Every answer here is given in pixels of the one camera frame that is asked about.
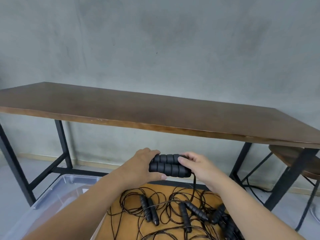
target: person's left hand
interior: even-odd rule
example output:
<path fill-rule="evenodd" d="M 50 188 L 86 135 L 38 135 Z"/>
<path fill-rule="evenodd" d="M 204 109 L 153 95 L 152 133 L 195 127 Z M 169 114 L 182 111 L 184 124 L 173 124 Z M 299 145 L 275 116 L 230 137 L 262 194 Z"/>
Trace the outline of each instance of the person's left hand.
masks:
<path fill-rule="evenodd" d="M 160 154 L 160 151 L 149 148 L 140 149 L 132 158 L 114 170 L 123 178 L 126 189 L 138 188 L 150 181 L 167 178 L 163 173 L 149 172 L 149 163 L 157 154 Z"/>

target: beige baseboard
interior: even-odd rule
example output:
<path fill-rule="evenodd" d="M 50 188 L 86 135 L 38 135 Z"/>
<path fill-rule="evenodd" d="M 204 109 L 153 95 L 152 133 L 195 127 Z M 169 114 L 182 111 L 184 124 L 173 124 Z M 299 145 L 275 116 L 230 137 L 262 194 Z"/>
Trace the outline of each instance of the beige baseboard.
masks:
<path fill-rule="evenodd" d="M 46 155 L 36 155 L 36 154 L 30 154 L 30 153 L 19 153 L 17 155 L 18 158 L 28 158 L 28 159 L 34 159 L 34 160 L 41 160 L 41 161 L 54 161 L 57 159 L 57 157 L 54 156 L 46 156 Z M 72 163 L 74 165 L 81 165 L 81 166 L 88 166 L 88 167 L 96 167 L 96 168 L 106 168 L 106 169 L 117 169 L 120 167 L 119 165 L 112 165 L 107 163 L 101 163 L 101 162 L 93 162 L 93 161 L 83 161 L 83 160 L 72 160 Z M 193 175 L 189 178 L 185 178 L 186 180 L 193 180 Z M 273 184 L 261 184 L 256 182 L 249 182 L 250 185 L 258 186 L 266 190 L 270 190 L 273 188 Z M 295 193 L 295 194 L 301 194 L 301 195 L 310 195 L 311 189 L 305 189 L 305 188 L 297 188 L 297 187 L 291 187 L 288 192 Z M 320 190 L 317 191 L 316 196 L 320 196 Z"/>

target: yellow wooden surface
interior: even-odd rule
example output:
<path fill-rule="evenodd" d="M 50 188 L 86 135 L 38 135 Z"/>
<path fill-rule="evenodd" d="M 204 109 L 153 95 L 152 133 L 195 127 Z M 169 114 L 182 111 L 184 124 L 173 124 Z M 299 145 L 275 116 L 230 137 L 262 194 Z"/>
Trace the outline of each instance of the yellow wooden surface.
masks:
<path fill-rule="evenodd" d="M 172 186 L 164 186 L 164 185 L 153 185 L 153 184 L 146 184 L 143 187 L 149 187 L 151 189 L 153 189 L 156 192 L 162 192 L 165 194 L 167 200 L 170 196 L 170 194 L 172 194 L 173 190 L 175 187 Z M 151 196 L 151 194 L 153 193 L 151 190 L 148 189 L 144 189 L 147 196 Z M 192 189 L 186 189 L 183 190 L 182 192 L 186 192 L 186 193 L 192 193 Z M 183 196 L 178 196 L 181 200 L 185 200 L 186 198 L 184 198 Z M 158 203 L 158 198 L 157 196 L 153 196 L 152 200 L 154 201 L 154 204 Z M 212 207 L 217 207 L 220 204 L 222 204 L 222 200 L 221 198 L 219 198 L 216 195 L 213 194 L 205 194 L 205 200 L 206 203 L 208 203 L 210 206 Z M 164 196 L 160 195 L 160 202 L 164 202 L 165 198 Z M 192 202 L 194 205 L 196 206 L 200 206 L 200 201 L 198 199 L 194 199 Z M 134 196 L 130 196 L 127 198 L 126 202 L 125 202 L 125 206 L 127 209 L 129 208 L 138 208 L 141 206 L 140 203 L 140 199 L 138 195 L 134 195 Z M 173 208 L 180 213 L 179 211 L 179 206 L 177 203 L 173 203 L 172 204 Z M 121 207 L 119 204 L 119 198 L 117 198 L 115 200 L 115 202 L 113 203 L 113 205 L 111 206 L 111 212 L 112 214 L 121 212 Z M 162 212 L 162 209 L 157 210 L 158 216 L 160 217 L 160 214 Z M 173 219 L 177 222 L 182 222 L 181 217 L 176 216 L 174 213 L 173 215 Z M 113 224 L 113 229 L 114 232 L 116 233 L 118 226 L 119 226 L 119 231 L 118 231 L 118 235 L 117 235 L 117 240 L 130 240 L 130 239 L 142 239 L 142 236 L 139 234 L 138 235 L 138 220 L 139 220 L 139 224 L 142 222 L 143 217 L 139 218 L 137 216 L 134 215 L 130 215 L 128 213 L 123 213 L 122 214 L 122 218 L 121 218 L 121 223 L 119 226 L 119 220 L 120 220 L 120 214 L 113 216 L 112 217 L 112 224 Z M 164 222 L 166 222 L 168 220 L 168 217 L 166 214 L 162 215 L 162 220 Z M 192 225 L 198 225 L 200 226 L 200 222 L 198 221 L 193 221 L 191 223 Z M 143 234 L 143 236 L 145 236 L 148 233 L 160 230 L 160 229 L 164 229 L 164 228 L 170 228 L 170 227 L 174 227 L 174 226 L 181 226 L 181 225 L 177 225 L 174 222 L 169 222 L 168 224 L 162 224 L 160 222 L 159 226 L 155 226 L 152 222 L 146 222 L 146 220 L 143 221 L 142 225 L 141 225 L 141 233 Z M 222 235 L 221 235 L 221 230 L 219 228 L 218 225 L 215 226 L 215 229 L 218 231 L 220 238 L 222 239 Z M 175 235 L 176 238 L 178 239 L 184 239 L 184 230 L 183 229 L 174 229 L 174 230 L 170 230 L 168 231 L 172 234 Z M 190 234 L 188 234 L 188 239 L 191 238 L 194 235 L 197 234 L 204 234 L 203 231 L 193 228 L 192 232 Z M 111 217 L 110 215 L 106 215 L 102 226 L 97 234 L 96 240 L 106 240 L 106 239 L 114 239 L 113 234 L 112 234 L 112 229 L 111 229 Z M 157 235 L 155 237 L 155 239 L 172 239 L 167 235 L 164 234 L 160 234 Z"/>

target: person's right arm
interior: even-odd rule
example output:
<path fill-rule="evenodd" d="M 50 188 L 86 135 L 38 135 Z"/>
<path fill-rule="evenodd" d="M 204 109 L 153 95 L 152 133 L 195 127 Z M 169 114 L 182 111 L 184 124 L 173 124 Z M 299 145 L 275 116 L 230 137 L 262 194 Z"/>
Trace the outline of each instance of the person's right arm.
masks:
<path fill-rule="evenodd" d="M 198 180 L 204 182 L 222 198 L 226 209 L 246 240 L 304 239 L 291 227 L 252 198 L 246 190 L 219 170 L 205 156 L 186 152 L 179 162 L 191 169 Z"/>

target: plastic bin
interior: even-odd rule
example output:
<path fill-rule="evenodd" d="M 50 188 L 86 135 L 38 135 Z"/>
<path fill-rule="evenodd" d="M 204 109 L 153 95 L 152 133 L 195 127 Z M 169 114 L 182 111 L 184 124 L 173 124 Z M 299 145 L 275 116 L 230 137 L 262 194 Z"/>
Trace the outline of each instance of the plastic bin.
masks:
<path fill-rule="evenodd" d="M 30 207 L 3 240 L 20 240 L 58 211 L 85 193 L 100 177 L 65 174 L 60 176 Z"/>

